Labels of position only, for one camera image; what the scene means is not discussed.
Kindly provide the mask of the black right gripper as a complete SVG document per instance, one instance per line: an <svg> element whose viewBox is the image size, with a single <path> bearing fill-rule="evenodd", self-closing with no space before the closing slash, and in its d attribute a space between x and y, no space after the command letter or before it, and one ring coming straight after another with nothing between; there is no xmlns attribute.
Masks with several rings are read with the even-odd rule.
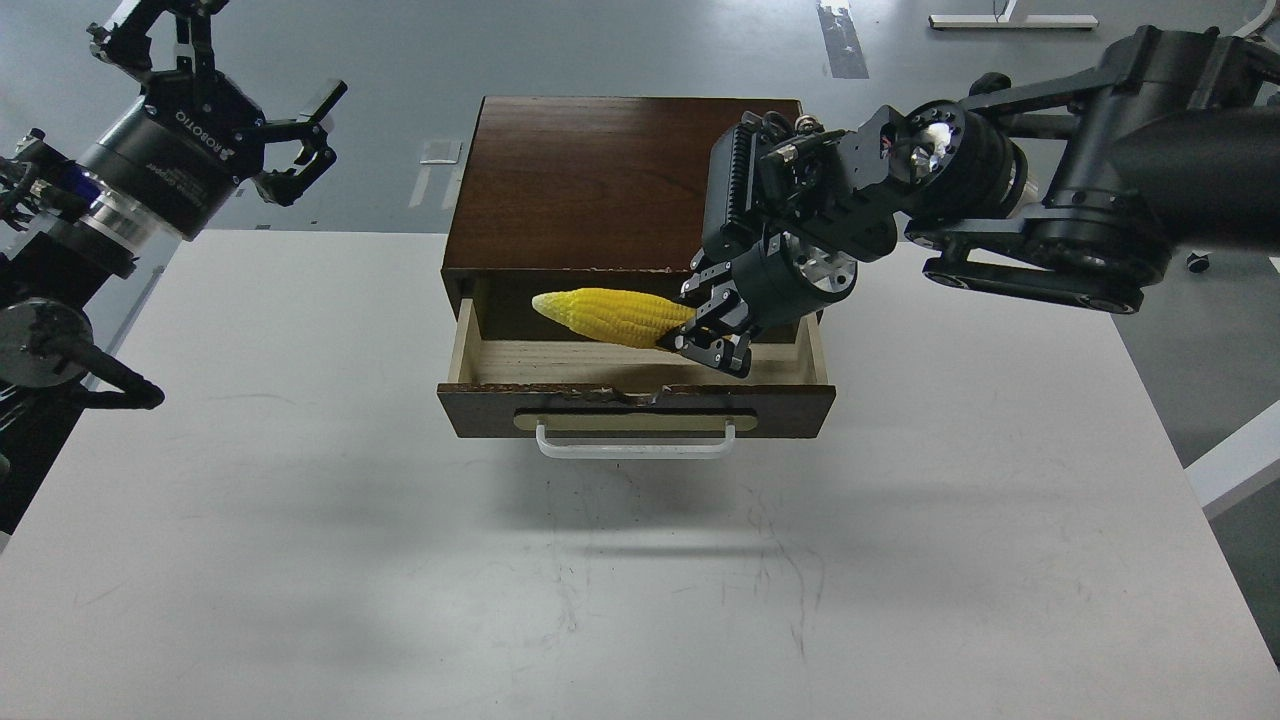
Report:
<svg viewBox="0 0 1280 720"><path fill-rule="evenodd" d="M746 378L755 334L844 301L856 278L858 261L846 252L810 243L755 243L730 263L695 273L678 291L680 305L696 313L730 313L730 325L690 319L662 334L655 346Z"/></svg>

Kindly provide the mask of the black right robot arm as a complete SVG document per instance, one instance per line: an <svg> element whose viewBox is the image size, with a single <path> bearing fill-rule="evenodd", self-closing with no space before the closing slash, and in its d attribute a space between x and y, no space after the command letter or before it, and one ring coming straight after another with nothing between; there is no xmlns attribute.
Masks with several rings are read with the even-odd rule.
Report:
<svg viewBox="0 0 1280 720"><path fill-rule="evenodd" d="M1277 51L1143 26L1071 76L856 129L748 113L714 145L701 250L658 345L745 377L750 341L846 299L900 240L947 287L1133 314L1179 249L1277 251Z"/></svg>

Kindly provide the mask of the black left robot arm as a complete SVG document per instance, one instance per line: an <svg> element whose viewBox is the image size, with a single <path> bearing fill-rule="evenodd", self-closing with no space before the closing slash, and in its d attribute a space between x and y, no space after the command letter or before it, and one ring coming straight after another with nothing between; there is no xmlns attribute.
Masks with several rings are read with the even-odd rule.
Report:
<svg viewBox="0 0 1280 720"><path fill-rule="evenodd" d="M220 1L123 1L91 51L140 96L70 159L32 129L3 159L3 534L10 537L81 414L150 410L164 392L97 346L87 305L165 231L193 240L246 181L289 206L337 161L333 79L292 120L269 120L215 65Z"/></svg>

